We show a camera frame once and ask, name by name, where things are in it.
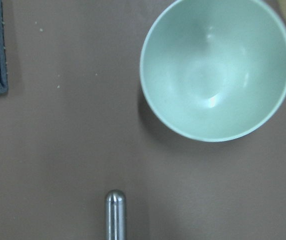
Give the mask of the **steel muddler black tip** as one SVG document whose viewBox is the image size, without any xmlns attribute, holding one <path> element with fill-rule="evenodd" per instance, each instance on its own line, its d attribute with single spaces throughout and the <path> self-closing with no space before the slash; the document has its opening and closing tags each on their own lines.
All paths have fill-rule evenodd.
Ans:
<svg viewBox="0 0 286 240">
<path fill-rule="evenodd" d="M 105 197 L 105 226 L 107 240 L 126 240 L 126 196 L 114 189 Z"/>
</svg>

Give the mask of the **mint green bowl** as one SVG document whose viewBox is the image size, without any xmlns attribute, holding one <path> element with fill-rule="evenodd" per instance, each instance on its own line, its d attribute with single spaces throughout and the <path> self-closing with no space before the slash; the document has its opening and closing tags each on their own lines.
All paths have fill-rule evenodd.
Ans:
<svg viewBox="0 0 286 240">
<path fill-rule="evenodd" d="M 286 27 L 261 0 L 177 0 L 151 26 L 139 69 L 144 97 L 169 129 L 234 140 L 286 97 Z"/>
</svg>

